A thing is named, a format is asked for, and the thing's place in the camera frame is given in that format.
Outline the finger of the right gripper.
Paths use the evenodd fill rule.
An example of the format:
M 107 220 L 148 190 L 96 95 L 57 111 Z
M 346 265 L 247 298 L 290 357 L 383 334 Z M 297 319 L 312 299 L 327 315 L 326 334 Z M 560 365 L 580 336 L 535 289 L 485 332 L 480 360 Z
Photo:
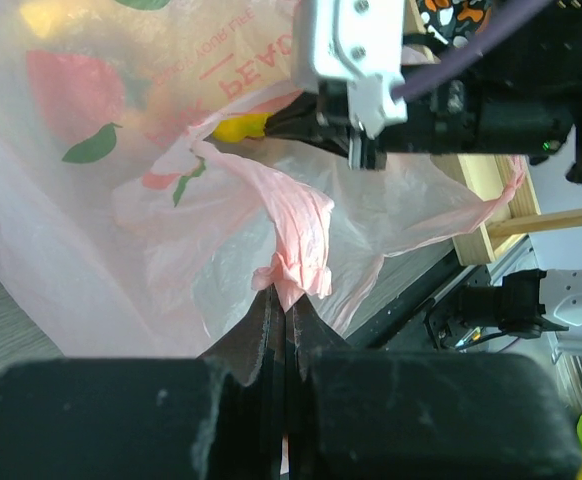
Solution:
M 349 120 L 329 112 L 319 95 L 303 92 L 265 123 L 268 138 L 298 141 L 346 157 L 349 153 Z

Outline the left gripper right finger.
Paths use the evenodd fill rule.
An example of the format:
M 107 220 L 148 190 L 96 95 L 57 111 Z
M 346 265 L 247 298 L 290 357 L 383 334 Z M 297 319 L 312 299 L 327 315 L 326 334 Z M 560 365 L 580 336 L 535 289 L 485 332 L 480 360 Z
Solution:
M 554 382 L 518 354 L 356 350 L 302 299 L 286 315 L 293 479 L 573 479 Z

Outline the small yellow banana bunch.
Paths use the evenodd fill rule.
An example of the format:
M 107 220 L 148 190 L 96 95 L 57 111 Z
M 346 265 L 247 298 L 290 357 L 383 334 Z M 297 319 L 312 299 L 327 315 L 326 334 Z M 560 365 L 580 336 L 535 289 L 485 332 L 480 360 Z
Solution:
M 262 139 L 272 113 L 248 113 L 224 117 L 214 128 L 212 136 L 222 143 L 237 144 L 247 139 Z

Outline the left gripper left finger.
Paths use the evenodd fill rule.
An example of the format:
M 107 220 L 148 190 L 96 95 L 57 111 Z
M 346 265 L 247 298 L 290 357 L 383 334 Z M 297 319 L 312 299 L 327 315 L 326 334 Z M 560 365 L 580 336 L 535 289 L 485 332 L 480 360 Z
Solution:
M 197 358 L 63 358 L 0 372 L 0 479 L 276 479 L 277 292 Z

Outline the pink plastic bag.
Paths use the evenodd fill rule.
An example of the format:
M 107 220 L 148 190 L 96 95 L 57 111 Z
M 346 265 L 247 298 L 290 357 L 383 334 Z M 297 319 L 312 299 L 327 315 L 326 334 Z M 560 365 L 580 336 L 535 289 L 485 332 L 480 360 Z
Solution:
M 383 263 L 505 207 L 426 155 L 381 172 L 218 144 L 289 104 L 292 1 L 0 1 L 0 280 L 68 355 L 194 356 L 256 291 L 348 330 Z

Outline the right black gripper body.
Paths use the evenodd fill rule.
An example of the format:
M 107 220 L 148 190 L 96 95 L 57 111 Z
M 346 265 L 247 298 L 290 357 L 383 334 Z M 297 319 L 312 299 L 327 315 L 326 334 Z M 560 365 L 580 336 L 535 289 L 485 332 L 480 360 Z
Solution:
M 349 119 L 347 86 L 319 85 L 316 116 L 325 142 L 343 149 L 353 170 L 383 170 L 389 153 L 475 153 L 482 91 L 463 75 L 406 103 L 407 120 L 386 126 L 374 139 Z

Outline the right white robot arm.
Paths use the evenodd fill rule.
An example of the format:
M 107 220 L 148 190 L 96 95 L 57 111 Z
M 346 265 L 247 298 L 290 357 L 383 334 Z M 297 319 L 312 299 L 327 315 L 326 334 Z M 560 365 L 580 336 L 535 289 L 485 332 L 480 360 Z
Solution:
M 406 30 L 403 1 L 305 1 L 295 15 L 300 95 L 265 123 L 381 170 L 394 153 L 523 155 L 576 139 L 582 184 L 582 1 L 500 1 L 466 44 Z

